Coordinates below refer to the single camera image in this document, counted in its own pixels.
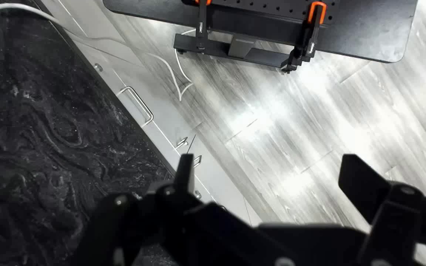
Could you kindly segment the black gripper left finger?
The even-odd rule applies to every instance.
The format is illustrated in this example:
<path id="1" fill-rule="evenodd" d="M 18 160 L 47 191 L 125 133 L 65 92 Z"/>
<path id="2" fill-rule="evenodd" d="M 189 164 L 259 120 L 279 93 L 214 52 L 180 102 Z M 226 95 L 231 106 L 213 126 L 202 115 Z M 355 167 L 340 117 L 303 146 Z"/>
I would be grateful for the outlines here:
<path id="1" fill-rule="evenodd" d="M 174 194 L 180 197 L 188 195 L 191 191 L 192 177 L 194 177 L 194 155 L 182 154 L 173 182 Z"/>

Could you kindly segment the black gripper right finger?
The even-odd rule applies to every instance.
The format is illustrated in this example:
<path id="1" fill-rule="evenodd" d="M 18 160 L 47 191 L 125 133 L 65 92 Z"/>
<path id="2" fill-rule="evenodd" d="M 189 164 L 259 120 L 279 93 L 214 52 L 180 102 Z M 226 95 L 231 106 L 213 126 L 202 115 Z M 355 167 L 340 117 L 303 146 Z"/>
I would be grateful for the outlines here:
<path id="1" fill-rule="evenodd" d="M 341 157 L 338 188 L 368 223 L 402 216 L 402 208 L 390 200 L 396 185 L 355 154 Z"/>

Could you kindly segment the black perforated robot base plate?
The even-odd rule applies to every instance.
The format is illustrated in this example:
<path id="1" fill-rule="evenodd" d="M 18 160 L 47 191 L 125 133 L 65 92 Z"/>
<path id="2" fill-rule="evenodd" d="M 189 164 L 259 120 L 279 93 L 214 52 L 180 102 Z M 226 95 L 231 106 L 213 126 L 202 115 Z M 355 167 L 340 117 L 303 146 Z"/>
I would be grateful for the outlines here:
<path id="1" fill-rule="evenodd" d="M 207 28 L 294 44 L 310 13 L 321 15 L 316 50 L 396 62 L 404 56 L 418 0 L 205 0 Z"/>

